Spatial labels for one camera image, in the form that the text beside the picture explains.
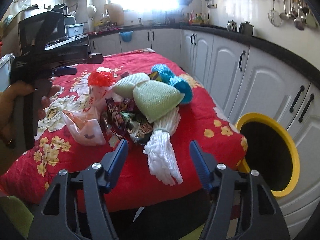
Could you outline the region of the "person's left hand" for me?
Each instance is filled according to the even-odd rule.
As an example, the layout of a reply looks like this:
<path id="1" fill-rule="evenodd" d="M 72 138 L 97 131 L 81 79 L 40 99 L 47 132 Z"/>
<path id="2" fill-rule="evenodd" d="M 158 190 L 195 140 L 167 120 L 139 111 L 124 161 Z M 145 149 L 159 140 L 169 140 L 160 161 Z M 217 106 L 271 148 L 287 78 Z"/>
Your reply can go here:
<path id="1" fill-rule="evenodd" d="M 1 175 L 5 174 L 13 163 L 23 154 L 15 150 L 15 130 L 13 122 L 13 110 L 15 99 L 34 92 L 32 85 L 18 81 L 1 92 Z"/>

